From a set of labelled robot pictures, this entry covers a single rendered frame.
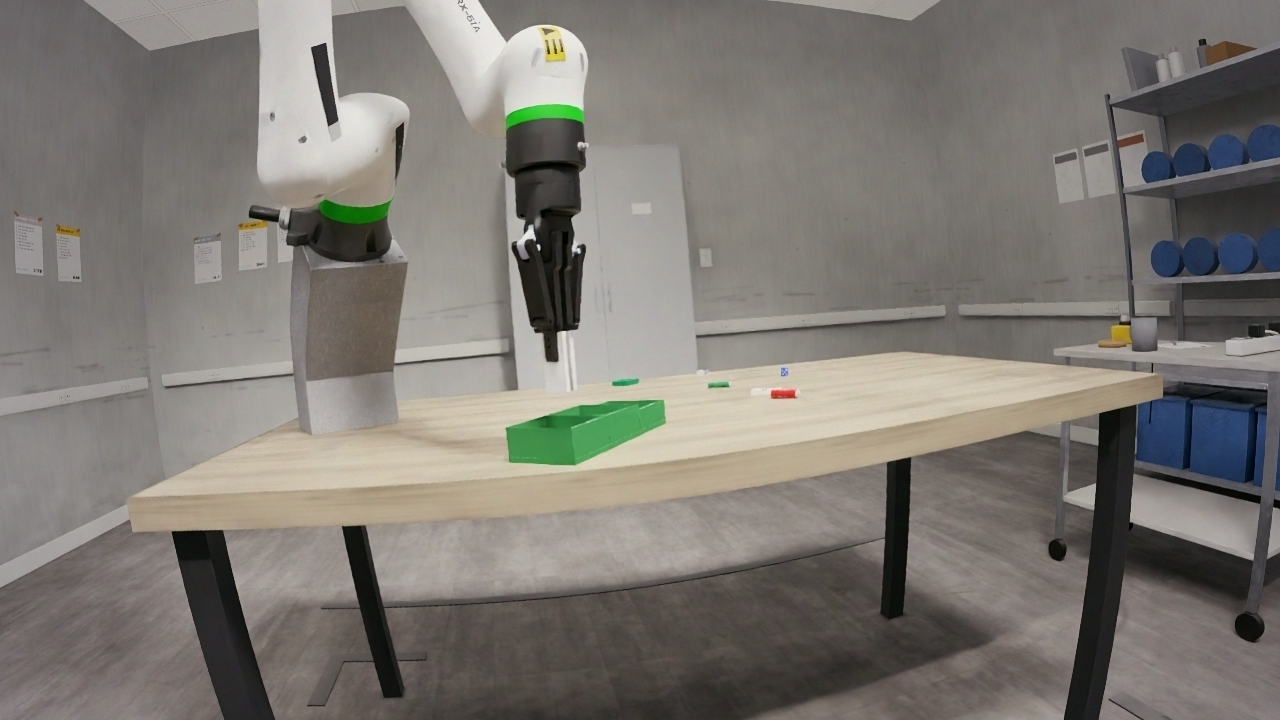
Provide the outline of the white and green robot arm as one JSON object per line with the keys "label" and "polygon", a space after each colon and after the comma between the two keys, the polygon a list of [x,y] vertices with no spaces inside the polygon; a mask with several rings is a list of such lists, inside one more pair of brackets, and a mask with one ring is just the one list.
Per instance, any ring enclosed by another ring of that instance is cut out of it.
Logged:
{"label": "white and green robot arm", "polygon": [[[538,168],[586,168],[588,55],[579,38],[534,26],[506,44],[477,0],[401,1],[468,124],[506,137],[500,169],[515,178]],[[285,245],[308,243],[323,258],[381,258],[390,249],[388,210],[408,108],[381,94],[338,99],[332,0],[259,0],[259,181],[283,208],[252,205],[250,218],[279,223]]]}

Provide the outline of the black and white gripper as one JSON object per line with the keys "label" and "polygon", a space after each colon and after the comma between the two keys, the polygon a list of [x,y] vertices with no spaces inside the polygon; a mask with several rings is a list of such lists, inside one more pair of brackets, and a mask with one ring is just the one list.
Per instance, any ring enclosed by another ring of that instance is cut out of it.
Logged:
{"label": "black and white gripper", "polygon": [[582,209],[579,169],[547,167],[518,173],[515,204],[525,225],[522,240],[513,241],[511,249],[530,325],[541,333],[547,393],[570,392],[577,389],[572,331],[579,331],[586,254],[585,243],[573,240],[571,222]]}

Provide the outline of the green rack of labelled bins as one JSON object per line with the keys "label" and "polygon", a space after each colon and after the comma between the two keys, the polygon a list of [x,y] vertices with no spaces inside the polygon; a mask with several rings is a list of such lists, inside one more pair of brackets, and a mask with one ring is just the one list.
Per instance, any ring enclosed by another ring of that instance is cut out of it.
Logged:
{"label": "green rack of labelled bins", "polygon": [[664,400],[577,405],[506,427],[509,462],[576,466],[664,424]]}

